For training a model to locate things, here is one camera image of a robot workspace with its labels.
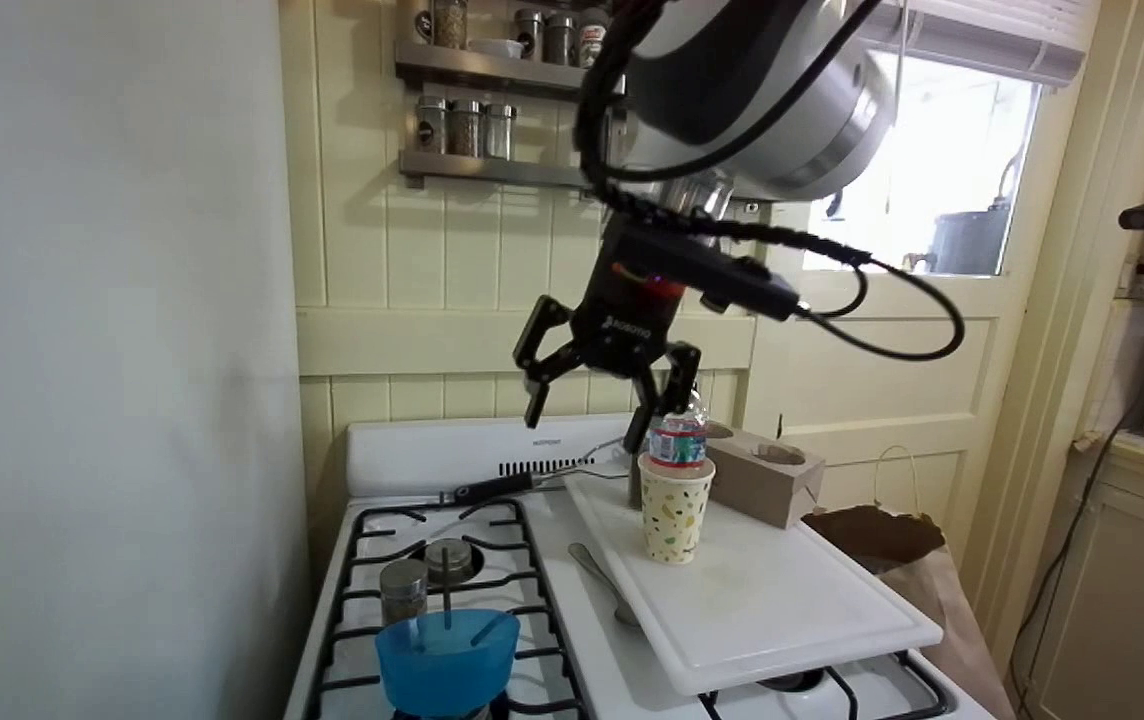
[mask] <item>plastic cup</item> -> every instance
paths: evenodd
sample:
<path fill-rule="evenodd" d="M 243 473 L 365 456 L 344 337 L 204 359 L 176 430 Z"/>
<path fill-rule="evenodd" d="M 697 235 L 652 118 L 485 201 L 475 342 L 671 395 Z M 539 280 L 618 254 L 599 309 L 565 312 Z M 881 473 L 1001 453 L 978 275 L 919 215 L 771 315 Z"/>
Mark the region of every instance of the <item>plastic cup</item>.
<path fill-rule="evenodd" d="M 661 563 L 693 563 L 718 464 L 704 462 L 697 469 L 666 469 L 640 456 L 640 479 L 643 551 Z"/>
<path fill-rule="evenodd" d="M 487 608 L 389 625 L 375 635 L 383 695 L 414 715 L 467 715 L 505 692 L 515 640 L 522 622 Z"/>

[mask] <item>cream wall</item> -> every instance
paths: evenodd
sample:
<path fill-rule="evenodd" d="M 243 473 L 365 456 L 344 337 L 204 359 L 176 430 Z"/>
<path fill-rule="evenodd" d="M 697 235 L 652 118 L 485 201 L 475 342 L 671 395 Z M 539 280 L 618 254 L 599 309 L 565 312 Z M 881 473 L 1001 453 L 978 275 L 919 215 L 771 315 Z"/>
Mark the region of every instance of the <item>cream wall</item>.
<path fill-rule="evenodd" d="M 508 349 L 539 291 L 578 300 L 599 207 L 578 192 L 430 186 L 391 167 L 407 95 L 391 74 L 398 0 L 283 0 L 297 309 L 306 364 L 312 548 L 344 487 L 327 456 L 344 426 L 522 416 Z M 522 151 L 570 144 L 570 105 L 522 105 Z M 714 416 L 741 416 L 751 322 L 685 312 L 704 343 Z M 578 376 L 550 411 L 626 411 L 634 389 Z"/>

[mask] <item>shelf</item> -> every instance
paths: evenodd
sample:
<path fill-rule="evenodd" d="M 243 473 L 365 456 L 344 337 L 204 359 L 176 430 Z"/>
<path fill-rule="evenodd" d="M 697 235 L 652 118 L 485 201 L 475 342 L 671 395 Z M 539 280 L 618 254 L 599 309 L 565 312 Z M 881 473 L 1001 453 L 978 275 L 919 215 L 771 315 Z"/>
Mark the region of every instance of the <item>shelf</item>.
<path fill-rule="evenodd" d="M 416 46 L 414 33 L 416 33 L 416 5 L 400 0 L 398 74 L 407 86 L 451 82 L 451 86 L 515 87 L 515 93 L 561 95 L 561 99 L 582 95 L 583 69 L 513 61 L 513 58 L 492 58 L 492 54 L 471 54 L 471 49 Z"/>
<path fill-rule="evenodd" d="M 496 157 L 431 157 L 400 151 L 407 181 L 485 181 L 485 186 L 530 186 L 530 189 L 583 189 L 582 167 L 515 163 Z"/>

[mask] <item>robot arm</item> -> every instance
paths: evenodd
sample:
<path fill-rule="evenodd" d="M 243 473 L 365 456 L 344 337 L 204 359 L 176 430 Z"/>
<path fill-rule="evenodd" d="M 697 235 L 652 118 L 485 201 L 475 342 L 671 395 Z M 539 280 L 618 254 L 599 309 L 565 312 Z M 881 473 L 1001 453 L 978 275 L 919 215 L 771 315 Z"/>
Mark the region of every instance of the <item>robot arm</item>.
<path fill-rule="evenodd" d="M 860 49 L 815 65 L 841 25 L 831 0 L 622 0 L 614 36 L 635 33 L 626 95 L 635 118 L 634 167 L 685 167 L 693 157 L 744 144 L 756 127 L 718 167 L 670 173 L 652 207 L 710 212 L 704 201 L 731 189 L 760 201 L 815 201 L 854 186 L 890 127 L 890 86 Z M 582 111 L 604 109 L 592 82 Z M 808 93 L 778 111 L 782 93 L 801 86 Z M 704 291 L 718 312 L 730 303 L 771 322 L 801 312 L 801 295 L 766 264 L 726 257 L 714 235 L 666 223 L 647 204 L 618 207 L 582 309 L 539 295 L 515 343 L 530 430 L 539 426 L 551 381 L 597 369 L 635 383 L 640 410 L 626 437 L 626 450 L 635 453 L 652 416 L 689 404 L 701 369 L 701 349 L 670 343 L 685 289 Z M 539 355 L 546 333 L 561 325 L 571 325 L 571 342 Z M 666 392 L 652 381 L 661 355 L 671 364 Z"/>

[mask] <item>burner grate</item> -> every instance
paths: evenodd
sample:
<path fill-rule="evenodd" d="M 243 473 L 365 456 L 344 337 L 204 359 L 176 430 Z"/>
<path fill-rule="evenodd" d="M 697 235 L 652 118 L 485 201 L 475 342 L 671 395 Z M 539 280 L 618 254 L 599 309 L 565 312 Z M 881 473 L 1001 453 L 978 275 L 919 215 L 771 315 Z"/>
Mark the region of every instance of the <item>burner grate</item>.
<path fill-rule="evenodd" d="M 530 700 L 515 700 L 515 695 L 499 695 L 487 715 L 578 715 L 578 720 L 587 720 L 587 695 L 582 687 L 582 678 L 578 678 L 578 664 L 571 664 L 571 646 L 565 635 L 565 622 L 561 622 L 561 608 L 555 608 L 555 597 L 550 588 L 550 578 L 546 578 L 546 563 L 539 563 L 539 551 L 535 551 L 535 541 L 532 541 L 532 530 L 530 530 L 530 518 L 515 501 L 487 501 L 487 503 L 407 503 L 407 508 L 370 508 L 356 518 L 356 524 L 349 530 L 349 559 L 344 559 L 344 573 L 339 573 L 339 585 L 327 602 L 327 635 L 322 646 L 322 673 L 312 679 L 312 692 L 307 692 L 307 715 L 317 720 L 322 708 L 324 708 L 324 695 L 327 692 L 349 692 L 349 687 L 375 687 L 380 678 L 375 673 L 359 673 L 359 678 L 327 678 L 334 659 L 336 659 L 336 646 L 344 640 L 375 640 L 380 635 L 380 625 L 365 625 L 365 627 L 344 627 L 344 604 L 349 602 L 380 602 L 380 588 L 356 588 L 356 578 L 359 567 L 375 567 L 375 563 L 391 563 L 391 559 L 404 559 L 404 555 L 416 555 L 416 548 L 423 548 L 423 541 L 414 541 L 407 548 L 398 548 L 398 551 L 380 551 L 380 555 L 365 555 L 365 541 L 398 541 L 400 532 L 391 530 L 373 530 L 373 521 L 389 521 L 389 518 L 400 518 L 400 521 L 414 521 L 414 524 L 423 524 L 431 513 L 460 513 L 460 521 L 475 518 L 475 513 L 505 513 L 499 521 L 487 521 L 487 530 L 515 530 L 522 541 L 515 543 L 496 543 L 496 541 L 479 541 L 479 538 L 460 538 L 464 543 L 479 548 L 479 551 L 515 551 L 524 555 L 530 567 L 515 567 L 515 573 L 505 573 L 496 582 L 464 582 L 451 588 L 451 597 L 467 597 L 467 591 L 492 591 L 492 588 L 505 588 L 505 585 L 532 585 L 532 591 L 524 597 L 524 604 L 508 608 L 513 616 L 532 616 L 532 622 L 546 622 L 550 635 L 539 650 L 522 650 L 515 652 L 515 673 L 524 664 L 539 664 L 539 659 L 555 659 L 561 664 L 561 678 L 570 679 L 570 695 L 551 695 L 550 706 L 530 706 Z"/>

